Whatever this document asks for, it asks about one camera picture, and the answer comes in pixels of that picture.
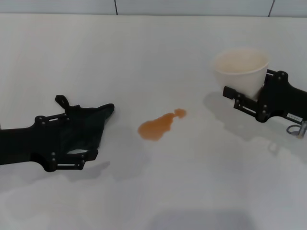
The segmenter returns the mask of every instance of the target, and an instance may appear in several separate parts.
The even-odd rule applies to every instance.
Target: liquid puddle
[[[140,125],[138,133],[145,140],[158,141],[165,132],[171,130],[171,124],[174,117],[184,118],[187,111],[184,109],[176,109],[173,113],[164,114],[163,116],[153,120],[146,121]]]

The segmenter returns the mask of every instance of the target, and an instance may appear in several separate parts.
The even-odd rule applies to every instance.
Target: black gripper bracket
[[[82,170],[87,161],[96,159],[104,125],[114,105],[81,108],[70,106],[62,95],[55,100],[65,113],[37,116],[28,128],[0,130],[0,165],[34,161],[53,172]],[[73,150],[85,151],[70,153]]]
[[[257,100],[252,100],[235,89],[225,86],[223,96],[235,100],[234,108],[266,122],[273,116],[302,124],[307,120],[307,92],[290,85],[288,74],[284,71],[267,70]]]

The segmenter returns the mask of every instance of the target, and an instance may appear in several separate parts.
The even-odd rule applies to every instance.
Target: white tabletop
[[[252,46],[307,90],[307,19],[0,15],[0,123],[116,111],[82,171],[0,166],[1,230],[305,230],[307,140],[222,97],[210,62]],[[158,141],[137,133],[183,108]]]

